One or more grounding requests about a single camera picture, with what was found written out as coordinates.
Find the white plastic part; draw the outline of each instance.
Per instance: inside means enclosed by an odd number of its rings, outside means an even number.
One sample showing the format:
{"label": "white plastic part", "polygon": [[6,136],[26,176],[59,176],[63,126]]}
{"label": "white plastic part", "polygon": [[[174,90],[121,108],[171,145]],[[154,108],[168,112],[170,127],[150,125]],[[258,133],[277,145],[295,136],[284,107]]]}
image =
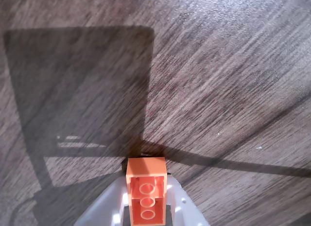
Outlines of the white plastic part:
{"label": "white plastic part", "polygon": [[[173,226],[209,226],[172,175],[167,177],[167,205],[171,205]],[[125,206],[128,196],[126,179],[122,176],[104,190],[74,226],[122,226]]]}

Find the lego stud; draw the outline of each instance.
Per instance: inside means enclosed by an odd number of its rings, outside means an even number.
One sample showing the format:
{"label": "lego stud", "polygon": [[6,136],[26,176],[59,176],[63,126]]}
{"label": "lego stud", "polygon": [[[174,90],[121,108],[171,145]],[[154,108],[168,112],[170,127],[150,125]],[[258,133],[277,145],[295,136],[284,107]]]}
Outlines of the lego stud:
{"label": "lego stud", "polygon": [[152,210],[145,210],[140,214],[141,218],[144,220],[151,220],[155,217],[155,215],[156,213]]}
{"label": "lego stud", "polygon": [[142,198],[140,200],[140,205],[144,208],[150,208],[155,205],[156,201],[154,198]]}
{"label": "lego stud", "polygon": [[144,183],[139,187],[139,192],[142,194],[151,194],[155,191],[156,187],[151,183]]}

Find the orange lego brick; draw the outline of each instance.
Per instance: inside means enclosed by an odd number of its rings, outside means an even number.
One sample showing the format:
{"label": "orange lego brick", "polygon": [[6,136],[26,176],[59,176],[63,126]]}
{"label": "orange lego brick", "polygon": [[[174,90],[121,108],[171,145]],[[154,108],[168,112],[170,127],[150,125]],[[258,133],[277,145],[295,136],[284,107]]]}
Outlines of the orange lego brick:
{"label": "orange lego brick", "polygon": [[126,171],[131,226],[165,225],[164,157],[129,158]]}

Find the wooden surface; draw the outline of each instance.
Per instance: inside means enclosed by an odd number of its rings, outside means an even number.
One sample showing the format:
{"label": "wooden surface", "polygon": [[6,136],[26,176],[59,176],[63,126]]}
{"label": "wooden surface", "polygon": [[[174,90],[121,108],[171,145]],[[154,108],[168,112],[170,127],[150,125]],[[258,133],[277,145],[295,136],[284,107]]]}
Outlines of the wooden surface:
{"label": "wooden surface", "polygon": [[73,225],[142,154],[212,226],[311,225],[310,8],[0,0],[0,225]]}

